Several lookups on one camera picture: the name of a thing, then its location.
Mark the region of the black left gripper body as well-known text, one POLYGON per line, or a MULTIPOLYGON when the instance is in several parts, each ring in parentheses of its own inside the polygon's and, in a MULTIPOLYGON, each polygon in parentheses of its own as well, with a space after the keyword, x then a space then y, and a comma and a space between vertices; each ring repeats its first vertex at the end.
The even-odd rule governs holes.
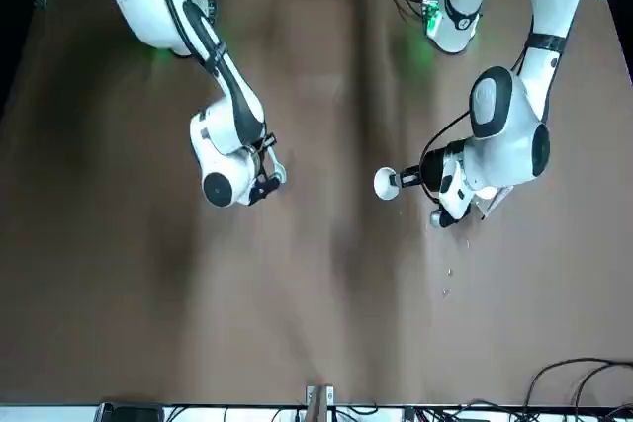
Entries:
POLYGON ((422 183, 430 192, 438 192, 443 175, 444 149, 427 151, 419 162, 422 183))

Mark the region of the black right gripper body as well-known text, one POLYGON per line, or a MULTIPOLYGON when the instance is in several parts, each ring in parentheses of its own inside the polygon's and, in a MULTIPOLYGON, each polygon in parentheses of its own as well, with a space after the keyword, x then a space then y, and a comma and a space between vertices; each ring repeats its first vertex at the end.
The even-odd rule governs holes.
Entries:
POLYGON ((253 182, 254 182, 258 175, 260 174, 267 175, 267 173, 264 167, 261 169, 258 168, 257 159, 256 159, 256 142, 250 146, 249 150, 250 150, 250 158, 252 159, 253 166, 254 166, 254 178, 253 178, 253 182))

